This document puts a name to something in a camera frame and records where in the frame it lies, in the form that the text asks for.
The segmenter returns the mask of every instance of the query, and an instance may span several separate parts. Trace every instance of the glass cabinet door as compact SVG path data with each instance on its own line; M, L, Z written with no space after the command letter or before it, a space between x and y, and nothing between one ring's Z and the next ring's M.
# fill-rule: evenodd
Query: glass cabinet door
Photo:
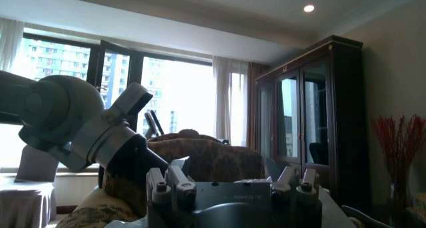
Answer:
M329 165L328 69L322 61L302 70L306 162L322 165Z
M258 146L265 158L273 158L273 85L258 87Z
M300 89L298 73L281 79L277 88L277 155L297 161L300 157Z

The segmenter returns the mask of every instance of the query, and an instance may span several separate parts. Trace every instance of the ceiling light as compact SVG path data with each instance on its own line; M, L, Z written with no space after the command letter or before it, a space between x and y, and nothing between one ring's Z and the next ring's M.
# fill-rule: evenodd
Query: ceiling light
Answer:
M312 11L314 11L314 9L316 9L314 5L308 5L308 6L305 6L304 11L312 12Z

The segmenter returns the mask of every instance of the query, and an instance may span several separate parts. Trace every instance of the red decorative branches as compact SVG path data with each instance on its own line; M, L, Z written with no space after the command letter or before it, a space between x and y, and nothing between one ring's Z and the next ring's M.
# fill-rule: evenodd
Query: red decorative branches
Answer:
M411 164L426 140L426 120L415 115L407 123L405 117L397 124L395 119L380 117L373 120L373 128L380 138L385 163L392 182L393 206L408 206L407 186Z
M415 154L426 140L426 120L417 115L411 118L407 125L405 120L405 117L400 119L399 126L392 117L381 116L373 121L392 180L396 180L400 172L409 171Z

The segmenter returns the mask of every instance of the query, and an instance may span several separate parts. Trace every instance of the ceiling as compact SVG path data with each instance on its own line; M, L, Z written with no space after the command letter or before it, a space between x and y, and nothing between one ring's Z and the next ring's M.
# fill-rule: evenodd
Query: ceiling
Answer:
M82 18L74 16L67 18L67 21L57 18L45 22L42 19L39 24L50 26L53 23L58 23L57 26L71 26L81 32L102 33L103 36L113 36L114 38L119 36L122 39L158 46L274 63L284 56L306 48L321 38L332 34L344 34L411 0L79 1L99 6L95 9L89 3L55 0L58 3L69 4L67 9L71 10L74 10L74 6L91 7L94 11L97 10L101 13L103 20L121 22L123 27L110 23L109 30L103 31L106 28L98 26L99 31L91 31L93 28L89 31L75 27L82 21L75 23L74 20ZM316 5L316 10L310 14L304 12L304 7L308 4ZM111 11L106 7L119 9L122 12L114 11L117 17L109 17L102 14ZM91 23L105 24L97 17L95 12L85 11L90 13L85 14L85 17L93 19ZM15 17L27 17L31 22L38 23L29 15L23 16L15 12ZM138 30L153 35L163 34L163 37L168 38L159 41L159 39L138 34Z

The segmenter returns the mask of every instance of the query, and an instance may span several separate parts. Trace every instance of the sheer curtain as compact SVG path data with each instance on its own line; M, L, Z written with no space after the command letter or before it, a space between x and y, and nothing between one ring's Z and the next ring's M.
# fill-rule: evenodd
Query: sheer curtain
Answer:
M25 23L0 18L0 70L13 71L25 33Z
M248 145L248 70L249 62L213 58L217 87L216 136L234 146Z

